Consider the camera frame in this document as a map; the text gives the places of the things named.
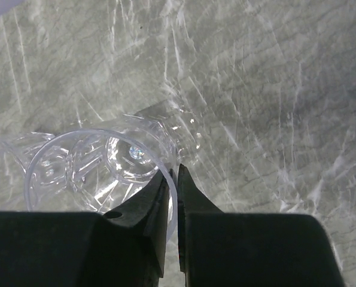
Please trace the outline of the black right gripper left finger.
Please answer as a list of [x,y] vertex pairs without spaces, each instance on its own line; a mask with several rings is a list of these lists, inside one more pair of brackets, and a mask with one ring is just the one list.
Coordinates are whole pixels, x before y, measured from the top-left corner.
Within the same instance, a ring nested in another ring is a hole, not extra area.
[[0,286],[157,286],[169,187],[157,172],[113,210],[0,212]]

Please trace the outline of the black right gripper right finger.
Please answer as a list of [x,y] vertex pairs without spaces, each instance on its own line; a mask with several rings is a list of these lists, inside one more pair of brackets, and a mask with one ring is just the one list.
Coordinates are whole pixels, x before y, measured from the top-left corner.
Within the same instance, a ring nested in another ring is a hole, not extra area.
[[178,172],[178,251],[187,286],[343,286],[325,229],[310,215],[225,213]]

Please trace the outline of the clear faceted glass tumbler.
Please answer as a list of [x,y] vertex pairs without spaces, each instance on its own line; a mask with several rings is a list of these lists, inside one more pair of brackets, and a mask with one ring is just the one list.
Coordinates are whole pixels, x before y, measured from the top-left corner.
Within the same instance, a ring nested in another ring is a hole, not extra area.
[[0,211],[26,211],[23,181],[38,150],[53,139],[48,133],[0,136]]
[[160,120],[124,115],[45,143],[26,170],[26,206],[29,211],[107,213],[162,172],[170,189],[171,236],[177,226],[176,165],[176,142]]

